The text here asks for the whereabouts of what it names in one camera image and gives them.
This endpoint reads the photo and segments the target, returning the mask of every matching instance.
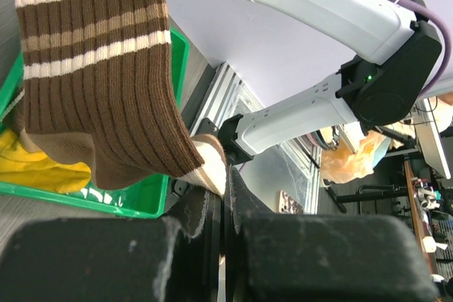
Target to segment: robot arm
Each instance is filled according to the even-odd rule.
[[[360,121],[371,129],[402,120],[442,51],[427,18],[388,0],[249,1],[286,13],[357,56],[313,88],[226,121],[219,138],[235,163],[324,127]]]

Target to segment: green plastic tray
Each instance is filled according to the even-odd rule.
[[[185,37],[174,29],[171,29],[171,42],[171,75],[176,102],[180,105],[185,69],[189,57],[189,43]],[[21,54],[0,89],[0,112],[4,112],[8,106],[11,97],[16,92],[22,79],[22,74],[23,59]],[[57,194],[31,187],[0,182],[0,194],[13,194],[16,196],[43,199],[49,202],[126,217],[155,219],[164,212],[167,187],[168,176],[156,174],[121,190],[104,191],[89,183],[80,192],[71,194]]]

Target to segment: sock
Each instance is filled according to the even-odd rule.
[[[163,173],[223,194],[224,155],[187,132],[171,85],[165,0],[16,0],[25,130],[104,190]]]

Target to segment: plastic bag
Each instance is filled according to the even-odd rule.
[[[370,131],[368,136],[360,141],[360,149],[356,154],[340,140],[336,151],[323,151],[321,178],[343,184],[372,174],[374,152],[384,139],[383,135]]]

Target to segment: white wall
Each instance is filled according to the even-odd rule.
[[[354,55],[305,24],[244,0],[167,2],[209,63],[230,63],[266,106],[318,83]],[[453,0],[425,2],[453,27]]]

